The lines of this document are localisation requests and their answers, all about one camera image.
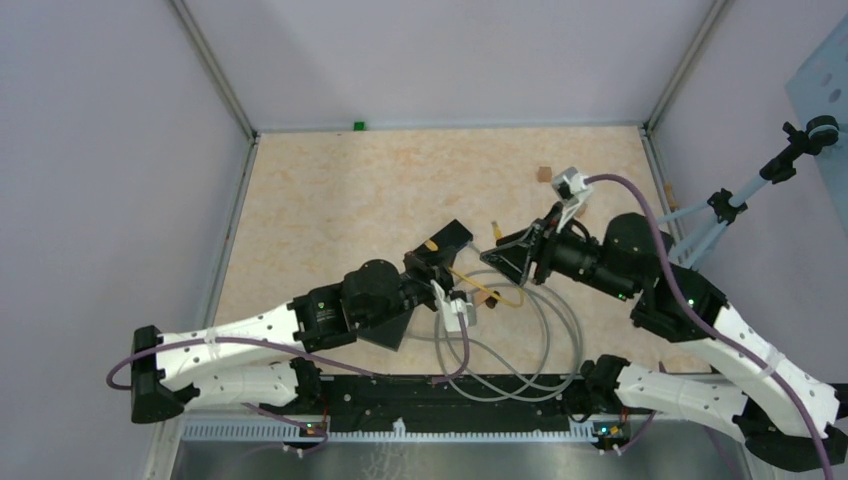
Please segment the black blue switch box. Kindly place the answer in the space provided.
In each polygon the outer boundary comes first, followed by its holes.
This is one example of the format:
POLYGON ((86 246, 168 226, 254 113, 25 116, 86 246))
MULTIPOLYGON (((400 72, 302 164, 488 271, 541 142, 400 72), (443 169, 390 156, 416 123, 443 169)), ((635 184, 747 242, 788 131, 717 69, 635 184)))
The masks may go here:
POLYGON ((413 252, 417 255, 440 252, 440 259, 452 266, 458 253, 468 247, 473 240, 473 233, 458 219, 453 219, 416 247, 413 252))

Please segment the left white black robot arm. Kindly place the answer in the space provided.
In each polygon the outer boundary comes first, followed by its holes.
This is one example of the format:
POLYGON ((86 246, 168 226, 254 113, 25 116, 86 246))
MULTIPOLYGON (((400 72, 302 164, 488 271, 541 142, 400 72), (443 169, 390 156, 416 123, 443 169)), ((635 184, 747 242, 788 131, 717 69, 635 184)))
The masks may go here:
POLYGON ((424 244, 404 268, 375 259, 334 284, 221 327, 164 333, 135 330, 130 362, 131 421, 151 424, 210 405, 319 404, 315 354, 358 340, 396 351, 414 310, 438 308, 454 287, 457 248, 424 244))

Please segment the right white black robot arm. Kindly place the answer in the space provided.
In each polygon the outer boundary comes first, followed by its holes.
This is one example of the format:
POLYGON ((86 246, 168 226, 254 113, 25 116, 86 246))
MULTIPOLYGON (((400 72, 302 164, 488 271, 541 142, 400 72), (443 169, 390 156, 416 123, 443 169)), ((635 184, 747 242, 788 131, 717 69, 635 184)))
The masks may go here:
POLYGON ((720 432, 790 472, 830 472, 847 458, 847 388, 815 379, 754 331, 699 272, 672 264, 671 237, 638 213, 614 217, 602 239, 557 213, 507 235, 480 258, 517 285, 559 274, 630 300, 633 324, 721 373, 725 385, 681 380, 610 355, 586 365, 586 397, 600 412, 643 408, 720 432))

